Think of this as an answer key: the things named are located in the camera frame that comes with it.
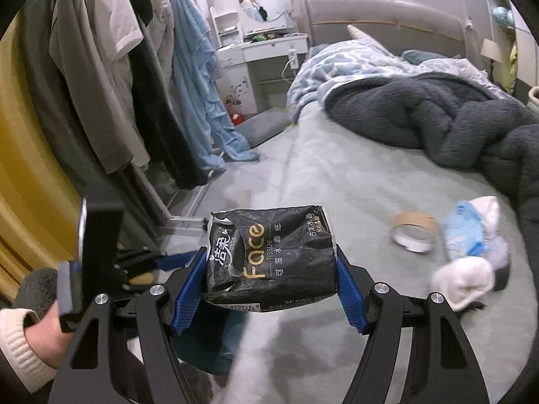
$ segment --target padded headboard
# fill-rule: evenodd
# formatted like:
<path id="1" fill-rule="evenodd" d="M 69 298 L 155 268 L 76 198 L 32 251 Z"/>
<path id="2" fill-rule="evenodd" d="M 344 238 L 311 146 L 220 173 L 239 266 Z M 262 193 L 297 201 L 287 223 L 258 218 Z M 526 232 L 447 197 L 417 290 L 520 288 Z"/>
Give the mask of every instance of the padded headboard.
<path id="1" fill-rule="evenodd" d="M 456 16 L 410 0 L 303 0 L 304 30 L 314 45 L 351 39 L 353 24 L 395 55 L 408 49 L 466 56 L 462 24 Z"/>

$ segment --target bed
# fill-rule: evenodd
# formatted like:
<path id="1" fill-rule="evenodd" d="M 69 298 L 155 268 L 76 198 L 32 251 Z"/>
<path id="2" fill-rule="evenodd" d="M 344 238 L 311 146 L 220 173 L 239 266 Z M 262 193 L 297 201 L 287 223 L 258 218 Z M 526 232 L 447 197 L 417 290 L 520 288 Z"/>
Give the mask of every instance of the bed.
<path id="1" fill-rule="evenodd" d="M 354 24 L 396 55 L 413 48 L 465 57 L 473 48 L 457 18 L 416 2 L 303 0 L 303 7 L 303 29 L 313 45 L 349 40 L 346 25 Z M 332 84 L 328 91 L 341 86 Z M 532 345 L 537 296 L 532 269 L 539 269 L 534 266 L 537 257 L 528 260 L 527 248 L 537 251 L 530 241 L 539 233 L 534 225 L 537 218 L 525 214 L 536 214 L 539 209 L 533 192 L 528 193 L 527 210 L 523 209 L 521 195 L 512 195 L 510 201 L 478 172 L 442 168 L 421 150 L 391 147 L 346 129 L 322 110 L 325 98 L 319 86 L 301 98 L 308 94 L 313 94 L 309 101 L 292 102 L 298 129 L 282 179 L 280 206 L 324 206 L 349 260 L 367 268 L 375 280 L 389 283 L 401 294 L 424 297 L 432 272 L 447 262 L 441 241 L 425 255 L 395 245 L 389 237 L 393 216 L 416 210 L 442 221 L 461 199 L 498 197 L 500 232 L 510 242 L 509 284 L 499 293 L 488 294 L 486 309 L 467 313 L 462 325 L 483 371 L 490 401 L 498 402 L 509 391 L 502 402 L 523 402 L 518 394 L 536 375 L 537 352 Z M 513 208 L 519 208 L 518 216 Z M 387 403 L 400 402 L 410 338 L 411 332 L 403 330 Z M 214 402 L 341 402 L 365 343 L 366 338 L 348 326 L 336 297 L 299 309 L 252 313 L 228 386 Z"/>

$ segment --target silver screw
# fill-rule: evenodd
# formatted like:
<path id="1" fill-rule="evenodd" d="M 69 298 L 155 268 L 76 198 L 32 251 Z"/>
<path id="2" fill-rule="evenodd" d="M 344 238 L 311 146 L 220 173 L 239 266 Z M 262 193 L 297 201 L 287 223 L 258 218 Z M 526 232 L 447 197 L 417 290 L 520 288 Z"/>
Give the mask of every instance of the silver screw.
<path id="1" fill-rule="evenodd" d="M 389 286 L 383 282 L 379 282 L 374 286 L 374 289 L 380 294 L 386 294 L 389 291 Z"/>
<path id="2" fill-rule="evenodd" d="M 432 302 L 436 302 L 437 304 L 441 304 L 444 301 L 444 296 L 440 293 L 433 293 L 431 295 Z"/>
<path id="3" fill-rule="evenodd" d="M 150 293 L 154 296 L 162 295 L 165 292 L 165 287 L 162 285 L 155 285 L 152 288 L 150 288 Z"/>
<path id="4" fill-rule="evenodd" d="M 106 304 L 107 302 L 108 302 L 108 296 L 105 295 L 104 293 L 97 295 L 95 297 L 95 303 L 98 305 L 103 305 L 103 304 Z"/>

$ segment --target packing tape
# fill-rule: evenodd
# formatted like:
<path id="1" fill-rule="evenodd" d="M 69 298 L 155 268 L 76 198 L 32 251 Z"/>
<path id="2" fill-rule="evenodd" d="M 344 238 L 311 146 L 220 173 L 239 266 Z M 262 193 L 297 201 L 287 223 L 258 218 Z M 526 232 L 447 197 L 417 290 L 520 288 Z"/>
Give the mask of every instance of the packing tape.
<path id="1" fill-rule="evenodd" d="M 411 252 L 425 253 L 435 245 L 438 223 L 422 213 L 402 213 L 391 222 L 391 238 Z"/>

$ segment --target white ribbed cuff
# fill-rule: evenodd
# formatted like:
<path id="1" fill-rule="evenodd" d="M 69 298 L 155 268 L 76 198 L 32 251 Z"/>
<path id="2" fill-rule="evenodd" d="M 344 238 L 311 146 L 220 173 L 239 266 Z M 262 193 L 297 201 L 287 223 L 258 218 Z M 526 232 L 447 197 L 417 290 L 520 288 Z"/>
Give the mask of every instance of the white ribbed cuff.
<path id="1" fill-rule="evenodd" d="M 55 377 L 56 369 L 43 363 L 26 341 L 24 321 L 30 315 L 39 322 L 32 310 L 0 310 L 0 349 L 28 392 L 34 393 Z"/>

